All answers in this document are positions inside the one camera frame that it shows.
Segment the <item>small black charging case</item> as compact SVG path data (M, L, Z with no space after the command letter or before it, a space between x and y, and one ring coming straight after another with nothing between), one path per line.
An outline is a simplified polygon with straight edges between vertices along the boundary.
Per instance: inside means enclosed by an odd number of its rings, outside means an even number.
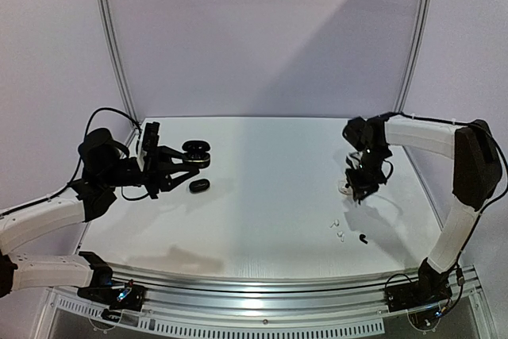
M188 188L191 194L200 194L210 189L210 181L208 179L197 179L190 182Z

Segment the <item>black oval charging case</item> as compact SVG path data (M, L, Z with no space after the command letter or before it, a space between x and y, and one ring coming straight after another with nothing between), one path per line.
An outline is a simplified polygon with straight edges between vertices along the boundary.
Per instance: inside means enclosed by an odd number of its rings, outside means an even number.
M206 141L186 141L182 145L182 162L194 165L197 168L207 168L210 166L210 144Z

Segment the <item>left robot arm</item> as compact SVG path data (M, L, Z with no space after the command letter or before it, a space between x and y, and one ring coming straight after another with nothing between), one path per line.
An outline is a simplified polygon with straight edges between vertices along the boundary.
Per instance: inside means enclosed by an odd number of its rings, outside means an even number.
M159 123L145 126L141 149L114 140L106 128L88 133L78 147L80 179L57 196L1 213L1 295L32 287L71 286L88 289L100 302L112 302L118 287L111 267L93 252L72 256L27 256L22 245L60 228L103 216L123 187L143 187L150 199L173 191L210 165L210 145L187 141L181 150L159 143Z

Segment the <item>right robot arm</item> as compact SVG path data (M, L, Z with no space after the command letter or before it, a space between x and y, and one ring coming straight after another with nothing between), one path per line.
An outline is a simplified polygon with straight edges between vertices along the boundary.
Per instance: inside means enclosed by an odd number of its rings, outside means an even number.
M348 120L343 138L355 152L346 159L346 193L360 204L386 184L383 163L391 147L409 146L453 161L452 205L430 254L418 269L410 297L426 304L445 292L451 271L467 246L484 210L498 201L495 189L507 170L506 158L481 119L454 122L385 113Z

